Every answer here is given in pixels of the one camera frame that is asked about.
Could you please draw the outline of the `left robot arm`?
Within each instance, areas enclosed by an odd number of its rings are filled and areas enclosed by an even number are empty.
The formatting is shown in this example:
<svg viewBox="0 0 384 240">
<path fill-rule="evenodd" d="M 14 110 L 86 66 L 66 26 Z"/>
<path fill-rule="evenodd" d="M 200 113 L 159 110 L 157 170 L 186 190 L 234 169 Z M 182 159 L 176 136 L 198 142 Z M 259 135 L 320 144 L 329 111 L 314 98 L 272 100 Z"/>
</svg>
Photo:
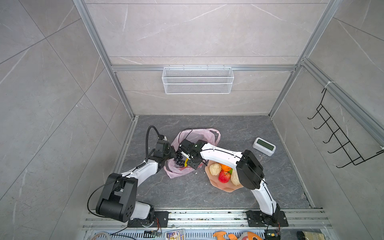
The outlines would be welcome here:
<svg viewBox="0 0 384 240">
<path fill-rule="evenodd" d="M 150 225 L 155 220 L 152 205 L 137 201 L 137 189 L 149 177 L 158 173 L 167 160 L 175 157 L 175 149 L 167 140 L 159 140 L 143 161 L 128 172 L 112 173 L 108 176 L 96 205 L 96 215 L 126 223 L 138 220 L 142 225 Z"/>
</svg>

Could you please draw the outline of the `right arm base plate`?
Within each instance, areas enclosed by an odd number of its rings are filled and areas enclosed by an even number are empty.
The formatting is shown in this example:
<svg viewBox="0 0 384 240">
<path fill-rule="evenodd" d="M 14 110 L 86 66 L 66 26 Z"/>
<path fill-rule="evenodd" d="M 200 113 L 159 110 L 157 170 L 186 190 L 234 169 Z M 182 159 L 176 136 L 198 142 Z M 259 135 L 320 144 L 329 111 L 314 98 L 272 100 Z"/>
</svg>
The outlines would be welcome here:
<svg viewBox="0 0 384 240">
<path fill-rule="evenodd" d="M 288 220 L 283 211 L 277 210 L 272 216 L 261 211 L 246 211 L 249 227 L 288 227 Z"/>
</svg>

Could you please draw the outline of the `beige fake pear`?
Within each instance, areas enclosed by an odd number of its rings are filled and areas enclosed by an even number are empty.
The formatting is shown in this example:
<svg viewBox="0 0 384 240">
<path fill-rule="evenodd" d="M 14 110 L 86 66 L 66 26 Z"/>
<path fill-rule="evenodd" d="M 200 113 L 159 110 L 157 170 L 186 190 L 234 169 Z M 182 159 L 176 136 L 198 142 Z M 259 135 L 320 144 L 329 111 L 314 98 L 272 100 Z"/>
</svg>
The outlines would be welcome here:
<svg viewBox="0 0 384 240">
<path fill-rule="evenodd" d="M 231 182 L 234 186 L 239 186 L 241 185 L 240 183 L 240 180 L 239 180 L 239 177 L 238 177 L 238 173 L 236 170 L 232 169 L 232 173 L 231 173 Z"/>
</svg>

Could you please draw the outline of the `pink scalloped bowl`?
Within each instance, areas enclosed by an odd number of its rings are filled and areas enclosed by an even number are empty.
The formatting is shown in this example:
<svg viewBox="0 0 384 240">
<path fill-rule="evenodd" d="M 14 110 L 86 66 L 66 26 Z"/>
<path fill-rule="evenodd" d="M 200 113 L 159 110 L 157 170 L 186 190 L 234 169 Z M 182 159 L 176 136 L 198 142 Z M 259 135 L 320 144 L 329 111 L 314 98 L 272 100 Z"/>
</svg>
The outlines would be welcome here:
<svg viewBox="0 0 384 240">
<path fill-rule="evenodd" d="M 205 167 L 206 174 L 209 178 L 210 183 L 220 189 L 223 190 L 227 193 L 232 193 L 233 191 L 236 191 L 238 189 L 243 188 L 241 184 L 239 185 L 234 185 L 234 183 L 231 181 L 231 174 L 229 174 L 228 178 L 220 178 L 220 172 L 218 172 L 218 175 L 212 175 L 210 171 L 210 166 L 216 164 L 214 161 L 209 161 L 208 165 Z"/>
</svg>

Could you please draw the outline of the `red fake strawberry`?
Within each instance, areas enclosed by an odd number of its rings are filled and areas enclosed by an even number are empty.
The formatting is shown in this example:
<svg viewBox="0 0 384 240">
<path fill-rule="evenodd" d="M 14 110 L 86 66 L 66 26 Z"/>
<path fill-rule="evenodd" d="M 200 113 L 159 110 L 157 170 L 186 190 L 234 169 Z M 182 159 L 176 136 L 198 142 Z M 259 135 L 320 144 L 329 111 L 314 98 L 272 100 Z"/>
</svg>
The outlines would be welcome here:
<svg viewBox="0 0 384 240">
<path fill-rule="evenodd" d="M 223 170 L 221 170 L 218 176 L 218 180 L 220 183 L 226 184 L 231 180 L 231 174 L 229 172 L 224 172 Z"/>
</svg>

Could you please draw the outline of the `orange fake tangerine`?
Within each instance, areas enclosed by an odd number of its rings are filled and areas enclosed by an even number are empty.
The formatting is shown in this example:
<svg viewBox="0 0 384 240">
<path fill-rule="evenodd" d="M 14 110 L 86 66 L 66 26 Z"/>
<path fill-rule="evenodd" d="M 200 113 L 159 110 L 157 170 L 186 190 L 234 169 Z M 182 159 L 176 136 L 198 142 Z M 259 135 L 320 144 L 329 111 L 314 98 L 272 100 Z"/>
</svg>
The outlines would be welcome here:
<svg viewBox="0 0 384 240">
<path fill-rule="evenodd" d="M 221 168 L 224 172 L 230 172 L 232 170 L 231 167 L 221 164 Z"/>
</svg>

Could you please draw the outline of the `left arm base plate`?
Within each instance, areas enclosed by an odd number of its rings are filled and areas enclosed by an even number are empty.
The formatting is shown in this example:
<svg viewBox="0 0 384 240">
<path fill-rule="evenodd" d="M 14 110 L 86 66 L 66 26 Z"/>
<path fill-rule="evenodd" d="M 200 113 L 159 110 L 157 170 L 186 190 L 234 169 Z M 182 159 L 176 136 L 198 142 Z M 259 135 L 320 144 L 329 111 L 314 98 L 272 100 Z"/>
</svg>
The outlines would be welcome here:
<svg viewBox="0 0 384 240">
<path fill-rule="evenodd" d="M 150 213 L 146 219 L 131 219 L 128 221 L 129 228 L 166 228 L 169 221 L 169 212 L 156 211 Z"/>
</svg>

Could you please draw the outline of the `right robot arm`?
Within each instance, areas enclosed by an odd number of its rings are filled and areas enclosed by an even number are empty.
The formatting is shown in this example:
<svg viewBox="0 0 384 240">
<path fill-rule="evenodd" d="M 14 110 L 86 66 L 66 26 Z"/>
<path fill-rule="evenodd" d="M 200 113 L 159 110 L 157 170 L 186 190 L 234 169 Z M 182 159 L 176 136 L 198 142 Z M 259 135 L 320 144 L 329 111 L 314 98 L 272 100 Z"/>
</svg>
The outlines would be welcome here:
<svg viewBox="0 0 384 240">
<path fill-rule="evenodd" d="M 251 151 L 234 152 L 213 146 L 203 140 L 198 140 L 196 143 L 183 140 L 179 144 L 178 152 L 188 159 L 187 165 L 195 170 L 205 161 L 214 161 L 234 169 L 240 184 L 251 190 L 255 196 L 265 223 L 269 225 L 278 223 L 281 208 L 267 187 L 262 165 Z"/>
</svg>

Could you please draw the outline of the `beige fake fruit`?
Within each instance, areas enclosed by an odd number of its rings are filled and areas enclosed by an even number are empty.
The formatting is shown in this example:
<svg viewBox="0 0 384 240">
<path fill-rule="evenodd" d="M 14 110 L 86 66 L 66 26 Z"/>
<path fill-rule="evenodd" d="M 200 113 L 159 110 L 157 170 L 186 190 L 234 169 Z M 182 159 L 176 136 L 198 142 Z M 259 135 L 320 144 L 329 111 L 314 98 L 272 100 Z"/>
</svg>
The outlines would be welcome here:
<svg viewBox="0 0 384 240">
<path fill-rule="evenodd" d="M 222 171 L 222 166 L 218 163 L 213 163 L 209 166 L 209 171 L 212 176 L 218 176 Z"/>
</svg>

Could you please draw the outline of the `pink plastic bag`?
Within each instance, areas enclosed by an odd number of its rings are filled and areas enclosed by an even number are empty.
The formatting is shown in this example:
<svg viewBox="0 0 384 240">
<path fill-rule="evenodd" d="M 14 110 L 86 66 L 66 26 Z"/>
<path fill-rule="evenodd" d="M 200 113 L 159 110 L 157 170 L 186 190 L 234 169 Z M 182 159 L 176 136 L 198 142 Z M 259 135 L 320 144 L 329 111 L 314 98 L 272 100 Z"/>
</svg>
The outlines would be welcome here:
<svg viewBox="0 0 384 240">
<path fill-rule="evenodd" d="M 202 165 L 208 163 L 203 160 L 201 150 L 203 144 L 217 146 L 221 133 L 216 129 L 184 129 L 172 143 L 176 155 L 167 161 L 165 171 L 170 179 L 187 175 Z"/>
</svg>

